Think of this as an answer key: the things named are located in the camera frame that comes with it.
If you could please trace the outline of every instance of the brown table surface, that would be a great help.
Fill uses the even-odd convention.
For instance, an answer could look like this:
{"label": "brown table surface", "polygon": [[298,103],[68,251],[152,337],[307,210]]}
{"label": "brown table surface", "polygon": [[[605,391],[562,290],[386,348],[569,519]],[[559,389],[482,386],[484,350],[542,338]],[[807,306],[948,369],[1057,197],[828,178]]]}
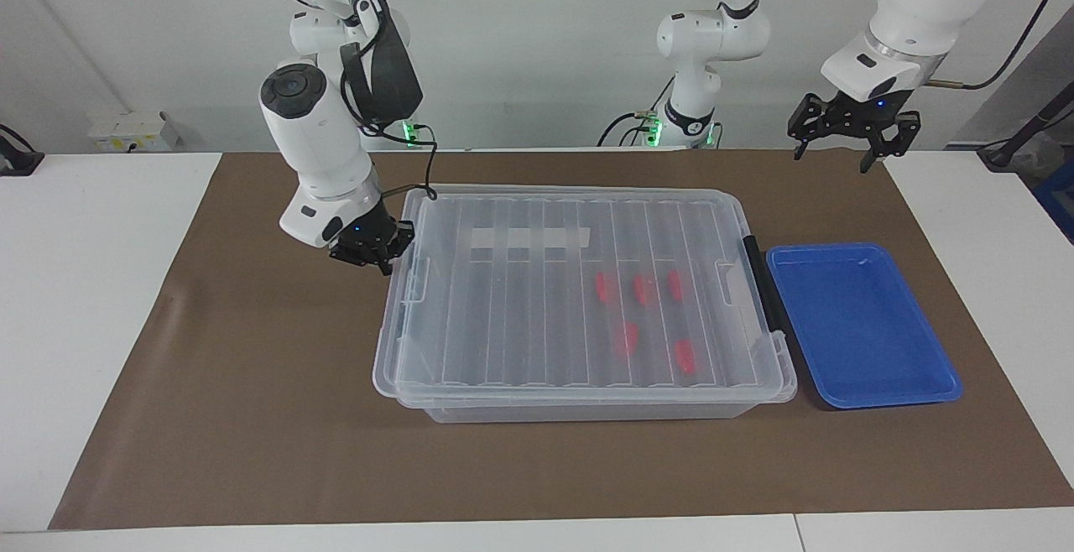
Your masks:
{"label": "brown table surface", "polygon": [[[371,383],[387,279],[279,231],[295,181],[277,155],[226,155],[50,526],[1074,506],[889,174],[857,174],[858,158],[445,155],[434,180],[721,189],[763,247],[880,244],[962,400],[832,411],[798,361],[794,402],[735,420],[438,425]],[[424,157],[377,163],[392,185]]]}

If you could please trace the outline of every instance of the container lid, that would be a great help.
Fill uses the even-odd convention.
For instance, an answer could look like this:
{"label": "container lid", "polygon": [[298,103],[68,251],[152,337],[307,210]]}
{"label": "container lid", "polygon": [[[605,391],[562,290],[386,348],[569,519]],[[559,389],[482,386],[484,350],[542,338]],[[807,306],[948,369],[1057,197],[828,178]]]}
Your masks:
{"label": "container lid", "polygon": [[932,326],[882,247],[774,247],[768,265],[826,402],[856,409],[962,395]]}
{"label": "container lid", "polygon": [[688,190],[408,193],[374,367],[409,407],[759,404],[797,390],[741,205]]}

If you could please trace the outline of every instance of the red object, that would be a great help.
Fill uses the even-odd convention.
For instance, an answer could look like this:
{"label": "red object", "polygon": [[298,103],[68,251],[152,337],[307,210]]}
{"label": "red object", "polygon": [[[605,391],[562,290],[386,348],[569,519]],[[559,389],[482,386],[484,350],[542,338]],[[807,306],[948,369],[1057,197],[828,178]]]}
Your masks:
{"label": "red object", "polygon": [[694,359],[694,343],[690,340],[679,340],[674,344],[674,361],[679,364],[679,369],[686,376],[697,373],[697,362]]}
{"label": "red object", "polygon": [[608,280],[603,273],[597,274],[597,299],[600,299],[603,304],[608,303]]}
{"label": "red object", "polygon": [[649,306],[653,288],[654,286],[651,279],[640,276],[640,274],[634,276],[634,297],[638,300],[638,303],[640,303],[642,307]]}
{"label": "red object", "polygon": [[668,288],[671,289],[671,297],[677,303],[682,302],[682,280],[679,279],[679,272],[671,270],[668,273]]}
{"label": "red object", "polygon": [[634,357],[638,350],[638,326],[629,321],[624,323],[618,331],[615,337],[615,352],[623,359]]}

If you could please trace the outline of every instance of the green light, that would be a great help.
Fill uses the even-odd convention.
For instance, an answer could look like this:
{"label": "green light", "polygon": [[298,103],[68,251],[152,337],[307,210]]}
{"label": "green light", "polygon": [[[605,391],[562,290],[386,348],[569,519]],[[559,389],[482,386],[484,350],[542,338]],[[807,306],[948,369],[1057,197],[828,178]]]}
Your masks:
{"label": "green light", "polygon": [[645,143],[649,144],[649,147],[659,147],[661,134],[663,133],[664,133],[664,122],[661,122],[659,119],[652,120],[652,124],[649,125],[649,136],[645,140]]}
{"label": "green light", "polygon": [[[418,131],[413,128],[413,124],[410,120],[403,120],[403,139],[408,142],[416,142],[418,140]],[[416,147],[413,143],[407,143],[407,147]]]}

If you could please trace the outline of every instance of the white label strip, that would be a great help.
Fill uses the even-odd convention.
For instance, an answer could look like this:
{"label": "white label strip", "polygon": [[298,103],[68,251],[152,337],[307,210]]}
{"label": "white label strip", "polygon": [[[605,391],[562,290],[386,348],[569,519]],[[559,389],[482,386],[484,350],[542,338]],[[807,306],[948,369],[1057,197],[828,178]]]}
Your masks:
{"label": "white label strip", "polygon": [[[510,228],[507,230],[507,247],[529,248],[529,228]],[[578,246],[590,247],[590,228],[578,229]],[[470,247],[474,250],[491,250],[496,239],[494,228],[476,228],[470,234]],[[564,228],[546,228],[542,237],[545,247],[567,247],[567,230]]]}

